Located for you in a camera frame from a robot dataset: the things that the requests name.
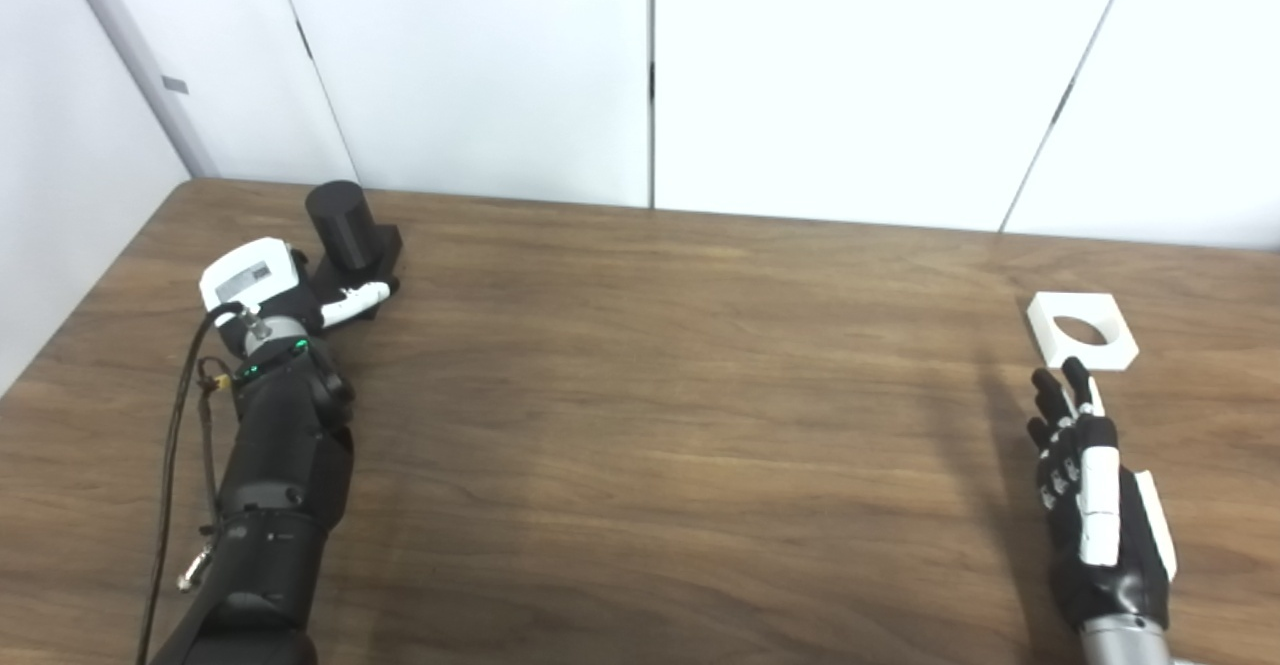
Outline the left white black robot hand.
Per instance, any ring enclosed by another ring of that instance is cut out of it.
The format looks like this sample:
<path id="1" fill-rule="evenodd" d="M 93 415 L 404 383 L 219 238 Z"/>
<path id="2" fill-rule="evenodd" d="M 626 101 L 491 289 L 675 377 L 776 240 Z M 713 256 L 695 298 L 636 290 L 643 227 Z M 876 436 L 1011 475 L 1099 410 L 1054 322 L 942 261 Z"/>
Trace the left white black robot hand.
<path id="1" fill-rule="evenodd" d="M 305 252 L 274 237 L 227 252 L 198 283 L 205 309 L 236 358 L 246 359 L 273 340 L 302 340 L 371 317 L 401 288 L 394 276 L 308 272 Z"/>

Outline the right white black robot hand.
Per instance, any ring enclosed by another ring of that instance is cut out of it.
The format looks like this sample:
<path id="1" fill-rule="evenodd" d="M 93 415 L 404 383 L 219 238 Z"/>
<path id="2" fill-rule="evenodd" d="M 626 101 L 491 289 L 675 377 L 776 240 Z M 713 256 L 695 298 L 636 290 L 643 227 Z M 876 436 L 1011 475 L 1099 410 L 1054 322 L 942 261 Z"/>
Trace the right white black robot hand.
<path id="1" fill-rule="evenodd" d="M 1155 483 L 1123 465 L 1119 431 L 1091 370 L 1070 356 L 1060 372 L 1032 373 L 1039 414 L 1027 423 L 1053 600 L 1076 629 L 1120 615 L 1166 629 L 1176 554 Z"/>

